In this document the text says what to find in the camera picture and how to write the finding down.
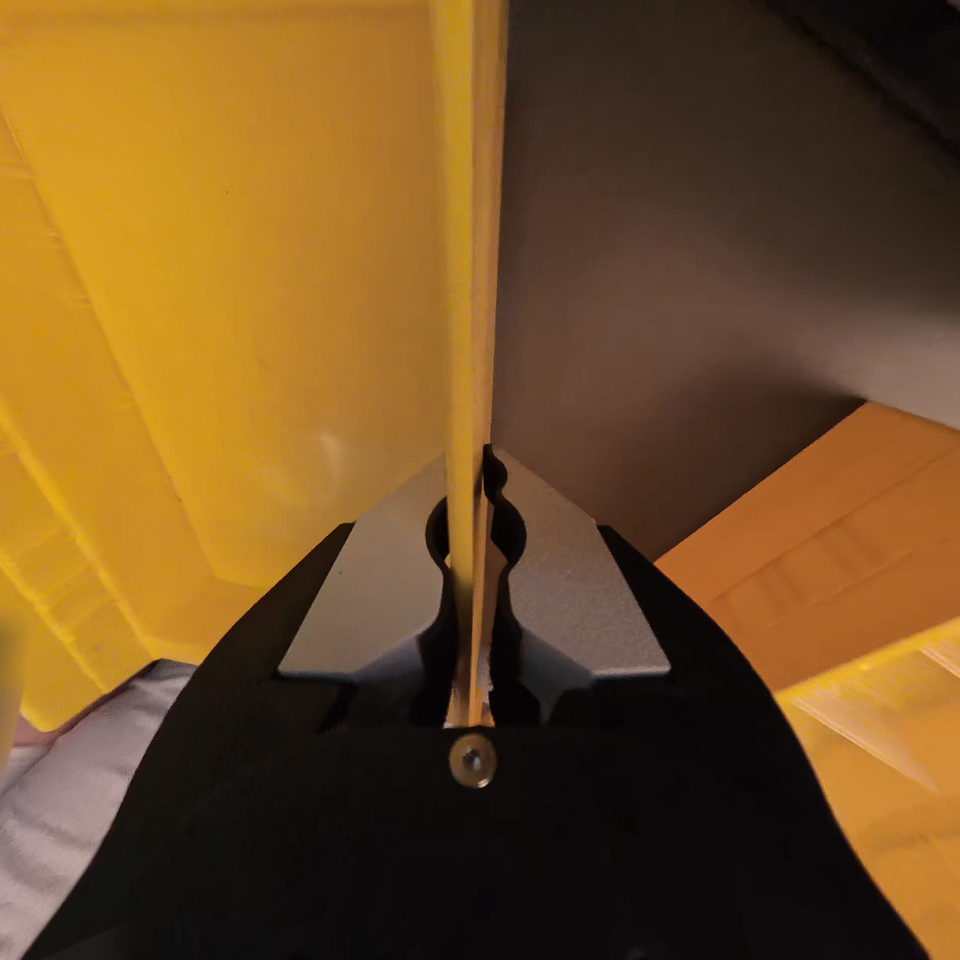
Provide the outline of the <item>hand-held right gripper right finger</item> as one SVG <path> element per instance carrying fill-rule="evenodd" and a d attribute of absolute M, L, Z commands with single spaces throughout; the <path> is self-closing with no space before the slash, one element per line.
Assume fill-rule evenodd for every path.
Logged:
<path fill-rule="evenodd" d="M 506 562 L 488 656 L 494 725 L 546 722 L 571 691 L 666 677 L 667 654 L 596 521 L 491 445 L 483 486 Z"/>

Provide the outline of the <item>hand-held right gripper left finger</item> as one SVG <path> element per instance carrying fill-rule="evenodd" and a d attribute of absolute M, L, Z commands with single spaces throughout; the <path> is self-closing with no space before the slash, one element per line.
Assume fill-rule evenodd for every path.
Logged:
<path fill-rule="evenodd" d="M 443 726 L 457 666 L 446 460 L 438 455 L 353 524 L 279 676 L 384 694 Z"/>

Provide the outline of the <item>yellow plastic drawer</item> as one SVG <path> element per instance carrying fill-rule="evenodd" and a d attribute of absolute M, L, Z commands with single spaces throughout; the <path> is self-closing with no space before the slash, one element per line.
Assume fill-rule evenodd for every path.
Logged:
<path fill-rule="evenodd" d="M 470 628 L 507 2 L 2 2 L 2 684 L 198 664 L 445 455 Z"/>
<path fill-rule="evenodd" d="M 958 431 L 865 404 L 656 565 L 774 691 L 930 957 L 958 958 Z"/>

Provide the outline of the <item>white cloth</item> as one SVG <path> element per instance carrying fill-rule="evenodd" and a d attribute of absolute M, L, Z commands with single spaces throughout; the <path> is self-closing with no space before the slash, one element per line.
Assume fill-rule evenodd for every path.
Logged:
<path fill-rule="evenodd" d="M 162 660 L 2 774 L 1 957 L 22 958 L 104 841 L 162 721 L 195 672 Z"/>

